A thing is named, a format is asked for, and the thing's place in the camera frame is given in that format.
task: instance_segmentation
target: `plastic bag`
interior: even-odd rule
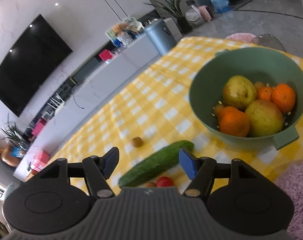
[[[26,151],[21,149],[20,147],[14,147],[11,156],[17,157],[17,158],[22,158],[26,154]]]
[[[204,24],[205,22],[204,22],[203,17],[200,14],[199,9],[194,5],[192,5],[191,7],[192,7],[192,9],[190,9],[186,12],[186,19],[189,22],[190,26],[197,27],[197,26]]]

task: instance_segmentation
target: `pear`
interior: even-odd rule
[[[243,111],[256,99],[257,91],[253,83],[243,76],[233,76],[222,89],[222,96],[227,106]]]
[[[279,108],[270,101],[253,101],[245,114],[249,117],[251,137],[273,135],[283,128],[283,116]]]

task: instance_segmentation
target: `cucumber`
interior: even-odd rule
[[[194,144],[183,140],[160,149],[131,168],[119,179],[118,185],[120,187],[136,187],[167,171],[179,163],[178,153],[179,149],[183,147],[191,152],[194,149]]]

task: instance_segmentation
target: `small potato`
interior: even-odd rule
[[[218,117],[218,114],[220,112],[221,109],[223,109],[224,106],[221,105],[221,104],[216,104],[214,107],[213,107],[213,114]]]
[[[141,147],[144,144],[144,141],[140,137],[134,137],[131,140],[131,144],[134,148]]]
[[[148,181],[143,184],[143,187],[156,187],[156,183],[152,181]]]

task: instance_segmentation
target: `red box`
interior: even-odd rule
[[[112,53],[108,50],[108,49],[104,49],[101,53],[98,54],[99,57],[101,57],[101,59],[103,61],[106,61],[106,60],[109,60],[111,59],[113,56],[112,56]]]

